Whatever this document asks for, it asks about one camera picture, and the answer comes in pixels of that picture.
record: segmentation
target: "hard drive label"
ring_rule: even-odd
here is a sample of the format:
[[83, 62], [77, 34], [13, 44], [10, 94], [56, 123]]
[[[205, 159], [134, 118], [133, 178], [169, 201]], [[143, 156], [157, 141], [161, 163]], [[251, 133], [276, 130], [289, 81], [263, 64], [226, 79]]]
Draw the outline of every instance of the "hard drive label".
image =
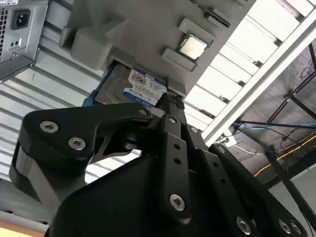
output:
[[19, 0], [0, 0], [0, 6], [11, 6], [19, 3]]
[[167, 92], [165, 83], [141, 70], [131, 70], [128, 81], [132, 88], [125, 88], [124, 95], [147, 108], [154, 107], [161, 96]]

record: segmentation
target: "barcode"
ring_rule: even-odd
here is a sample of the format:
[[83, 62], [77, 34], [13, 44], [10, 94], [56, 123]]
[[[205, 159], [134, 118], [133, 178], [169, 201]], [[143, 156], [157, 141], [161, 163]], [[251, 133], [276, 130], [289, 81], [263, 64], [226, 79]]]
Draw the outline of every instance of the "barcode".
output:
[[146, 82], [147, 82], [146, 78], [136, 75], [136, 74], [132, 76], [132, 80], [135, 81], [136, 83], [143, 84], [143, 85], [146, 85]]

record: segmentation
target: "power supply vent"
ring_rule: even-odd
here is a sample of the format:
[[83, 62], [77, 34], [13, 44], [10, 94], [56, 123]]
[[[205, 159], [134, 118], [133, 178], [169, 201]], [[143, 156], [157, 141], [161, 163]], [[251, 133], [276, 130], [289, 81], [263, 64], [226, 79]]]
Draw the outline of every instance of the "power supply vent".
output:
[[5, 8], [0, 8], [0, 56], [2, 56], [2, 48], [3, 48], [7, 18], [8, 18], [8, 10], [6, 10]]

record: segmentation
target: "wooden surface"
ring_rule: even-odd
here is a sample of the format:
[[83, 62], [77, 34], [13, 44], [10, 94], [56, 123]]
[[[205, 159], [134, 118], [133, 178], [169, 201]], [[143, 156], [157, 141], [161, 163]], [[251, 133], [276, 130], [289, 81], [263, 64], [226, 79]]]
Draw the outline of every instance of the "wooden surface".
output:
[[38, 232], [35, 232], [32, 230], [24, 229], [22, 227], [15, 226], [15, 225], [3, 222], [3, 221], [0, 221], [0, 228], [4, 228], [7, 230], [18, 232], [18, 233], [21, 233], [21, 234], [24, 234], [27, 236], [31, 236], [31, 237], [44, 237], [43, 233], [38, 233]]

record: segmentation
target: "gray plastic part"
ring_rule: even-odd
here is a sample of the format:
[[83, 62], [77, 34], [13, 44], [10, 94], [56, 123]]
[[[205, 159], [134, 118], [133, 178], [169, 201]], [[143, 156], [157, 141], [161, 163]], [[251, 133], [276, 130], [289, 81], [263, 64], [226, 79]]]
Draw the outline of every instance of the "gray plastic part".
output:
[[165, 61], [171, 63], [172, 65], [189, 72], [192, 72], [196, 67], [196, 64], [194, 62], [182, 56], [181, 54], [171, 50], [170, 48], [167, 48], [164, 51], [162, 58]]
[[65, 26], [60, 35], [59, 46], [64, 50], [71, 52], [77, 31], [77, 27]]
[[[223, 20], [229, 22], [229, 20], [227, 19], [227, 16], [225, 16], [222, 12], [220, 12], [219, 10], [213, 8], [211, 9], [212, 12], [214, 12], [216, 15], [218, 15], [219, 17], [221, 17]], [[215, 24], [218, 27], [221, 27], [223, 29], [226, 28], [225, 25], [223, 25], [221, 22], [219, 22], [218, 20], [216, 20], [215, 18], [213, 18], [212, 16], [209, 16], [207, 18], [210, 22], [212, 22], [213, 24]]]
[[245, 6], [248, 4], [248, 0], [236, 0], [240, 5]]
[[186, 87], [181, 84], [178, 80], [174, 80], [172, 78], [168, 78], [168, 90], [172, 90], [178, 95], [181, 95], [182, 97], [187, 96]]
[[[121, 35], [107, 35], [113, 48], [124, 52], [120, 62], [128, 66], [139, 65], [159, 78], [179, 80], [189, 92], [254, 3], [255, 0], [248, 0], [246, 6], [240, 7], [240, 3], [235, 0], [199, 0], [199, 4], [218, 9], [227, 16], [231, 26], [223, 29], [208, 21], [203, 11], [188, 0], [75, 0], [67, 25], [102, 28], [111, 21], [125, 19], [125, 27], [120, 27]], [[187, 25], [181, 31], [179, 25], [185, 18]], [[172, 57], [162, 57], [166, 49], [177, 51], [188, 30], [193, 31], [192, 34], [201, 40], [212, 43], [210, 48], [197, 61], [184, 67], [177, 60], [174, 62]], [[114, 53], [111, 56], [110, 53], [103, 69], [115, 57], [118, 59], [119, 55]]]
[[113, 63], [114, 60], [126, 65], [129, 68], [134, 68], [134, 65], [135, 65], [135, 58], [132, 55], [129, 55], [123, 50], [116, 47], [113, 47], [110, 52], [110, 55], [107, 60], [107, 68], [110, 67], [110, 65]]
[[205, 29], [198, 26], [194, 22], [190, 21], [188, 18], [183, 19], [179, 26], [179, 30], [186, 34], [190, 32], [206, 43], [213, 43], [216, 40], [216, 37], [214, 35], [207, 32]]
[[81, 28], [77, 31], [71, 57], [94, 70], [100, 70], [111, 48], [112, 42], [106, 35], [90, 27]]

